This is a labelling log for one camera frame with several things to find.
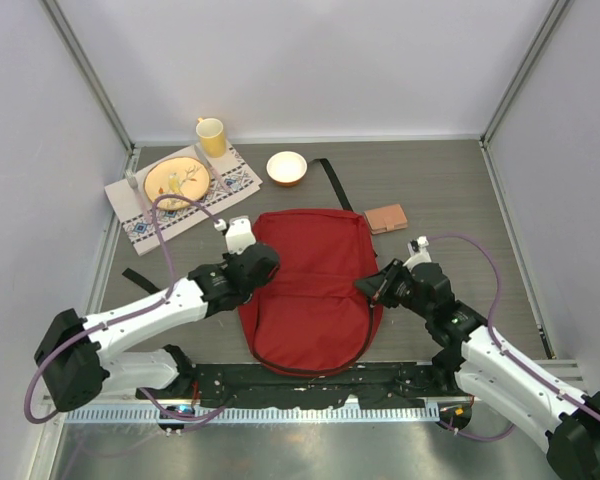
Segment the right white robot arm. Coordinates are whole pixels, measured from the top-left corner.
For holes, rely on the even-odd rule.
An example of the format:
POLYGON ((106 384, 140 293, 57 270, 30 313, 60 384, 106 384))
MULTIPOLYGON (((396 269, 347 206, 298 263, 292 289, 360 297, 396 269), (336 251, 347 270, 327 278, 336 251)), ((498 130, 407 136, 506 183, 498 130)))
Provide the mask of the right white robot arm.
POLYGON ((587 394, 522 354, 456 299, 438 264, 395 260, 355 286, 375 304, 424 319, 442 348, 431 371, 437 391, 462 390, 496 410, 538 445, 559 478, 600 479, 600 392, 587 394))

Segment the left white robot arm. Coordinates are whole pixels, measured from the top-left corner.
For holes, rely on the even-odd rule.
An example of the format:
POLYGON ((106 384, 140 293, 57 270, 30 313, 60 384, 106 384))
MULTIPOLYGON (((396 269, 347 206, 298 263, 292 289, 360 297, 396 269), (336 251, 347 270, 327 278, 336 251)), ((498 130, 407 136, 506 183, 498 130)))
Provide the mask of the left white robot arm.
POLYGON ((56 410, 73 411, 102 393, 114 380, 112 361, 131 347, 247 303, 279 265, 275 250, 257 242, 118 309, 87 317, 73 309, 57 314, 34 354, 56 410))

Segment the red student backpack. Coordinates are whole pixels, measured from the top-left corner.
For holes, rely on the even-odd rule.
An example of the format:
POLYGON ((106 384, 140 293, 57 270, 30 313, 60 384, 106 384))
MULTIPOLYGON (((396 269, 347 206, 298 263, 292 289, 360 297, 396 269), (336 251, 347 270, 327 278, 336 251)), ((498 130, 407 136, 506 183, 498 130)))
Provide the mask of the red student backpack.
POLYGON ((370 346, 382 319, 354 287, 377 272, 364 217, 356 213, 331 163, 320 159, 338 209, 264 213, 253 227, 257 242, 280 258, 273 280, 237 307, 252 355, 285 375, 334 375, 370 346))

